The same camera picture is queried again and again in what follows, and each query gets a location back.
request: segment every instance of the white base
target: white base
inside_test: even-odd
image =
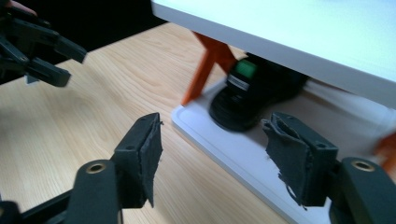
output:
[[[260,125],[246,133],[230,133],[209,117],[208,108],[224,81],[213,85],[197,100],[177,107],[172,119],[186,136],[290,223],[330,223],[328,209],[305,211],[289,196],[278,169],[265,152],[267,137]],[[361,157],[374,161],[371,152],[379,138],[396,128],[396,112],[359,96],[308,81],[295,99],[268,108],[290,114],[340,148],[338,159]]]

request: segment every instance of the orange leg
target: orange leg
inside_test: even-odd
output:
[[[385,161],[382,168],[390,174],[396,168],[396,133],[393,133],[382,139],[375,149],[375,155],[382,155]]]
[[[181,101],[182,105],[186,105],[201,95],[202,89],[215,63],[217,63],[225,73],[228,73],[233,64],[236,63],[233,53],[226,44],[205,35],[194,34],[204,45],[205,53]]]

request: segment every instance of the wood grain surface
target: wood grain surface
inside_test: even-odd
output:
[[[154,208],[124,210],[125,223],[285,223],[172,124],[203,47],[166,23],[97,49],[64,89],[19,79],[0,87],[0,192],[25,211],[73,187],[78,168],[109,159],[134,122],[160,112],[163,154]],[[243,51],[233,49],[235,56]],[[216,67],[208,83],[224,77]]]

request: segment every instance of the white tabletop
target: white tabletop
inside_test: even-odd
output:
[[[392,0],[151,0],[156,16],[396,108]]]

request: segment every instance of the green sticker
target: green sticker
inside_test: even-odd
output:
[[[235,71],[244,77],[249,79],[253,78],[254,73],[256,72],[257,65],[251,63],[247,60],[241,60],[236,64]]]

